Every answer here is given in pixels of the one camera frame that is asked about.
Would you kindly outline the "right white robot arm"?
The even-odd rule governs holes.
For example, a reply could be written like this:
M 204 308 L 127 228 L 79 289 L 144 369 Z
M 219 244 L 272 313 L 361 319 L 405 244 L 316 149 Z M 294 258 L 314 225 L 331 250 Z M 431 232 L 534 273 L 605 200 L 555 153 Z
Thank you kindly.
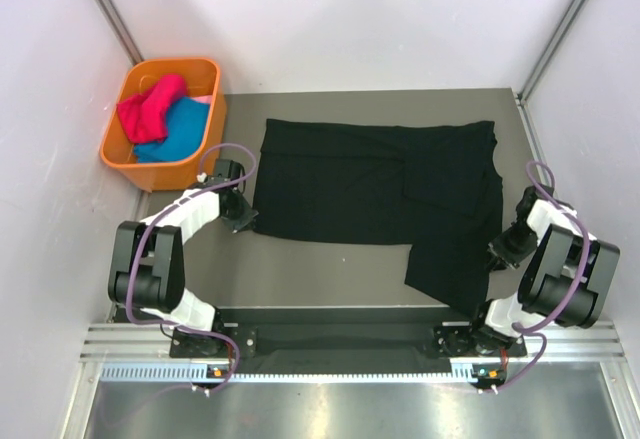
M 488 355 L 507 349 L 522 335 L 519 324 L 587 329 L 599 318 L 619 259 L 618 246 L 583 237 L 576 211 L 553 203 L 549 186 L 529 186 L 516 206 L 516 219 L 488 246 L 488 269 L 516 269 L 530 262 L 516 293 L 479 309 L 466 333 L 469 347 Z

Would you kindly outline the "black t shirt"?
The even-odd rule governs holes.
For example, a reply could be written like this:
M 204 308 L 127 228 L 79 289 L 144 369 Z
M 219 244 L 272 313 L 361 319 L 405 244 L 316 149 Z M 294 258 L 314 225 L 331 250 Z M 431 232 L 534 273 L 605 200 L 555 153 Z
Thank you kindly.
M 258 233 L 409 247 L 406 285 L 466 316 L 484 304 L 503 229 L 494 123 L 402 127 L 270 119 L 253 204 Z

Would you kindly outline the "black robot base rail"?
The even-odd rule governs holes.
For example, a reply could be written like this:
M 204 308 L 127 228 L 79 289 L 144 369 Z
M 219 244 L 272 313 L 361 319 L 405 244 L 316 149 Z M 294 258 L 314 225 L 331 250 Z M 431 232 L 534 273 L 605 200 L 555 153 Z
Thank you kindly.
M 507 364 L 531 347 L 463 319 L 448 307 L 222 308 L 212 336 L 167 319 L 158 325 L 140 312 L 140 324 L 115 313 L 113 357 L 142 360 L 213 359 L 238 350 L 243 371 L 422 367 L 428 361 L 486 358 Z

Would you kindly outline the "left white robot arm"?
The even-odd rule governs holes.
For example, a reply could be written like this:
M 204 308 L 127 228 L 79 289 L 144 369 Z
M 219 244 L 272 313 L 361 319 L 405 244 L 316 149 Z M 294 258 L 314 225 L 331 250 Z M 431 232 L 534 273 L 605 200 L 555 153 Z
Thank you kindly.
M 117 228 L 108 296 L 130 323 L 161 331 L 172 326 L 174 357 L 233 352 L 220 311 L 186 287 L 183 246 L 214 221 L 233 233 L 253 228 L 257 212 L 243 195 L 246 178 L 240 163 L 218 159 L 210 174 L 200 175 L 161 212 Z

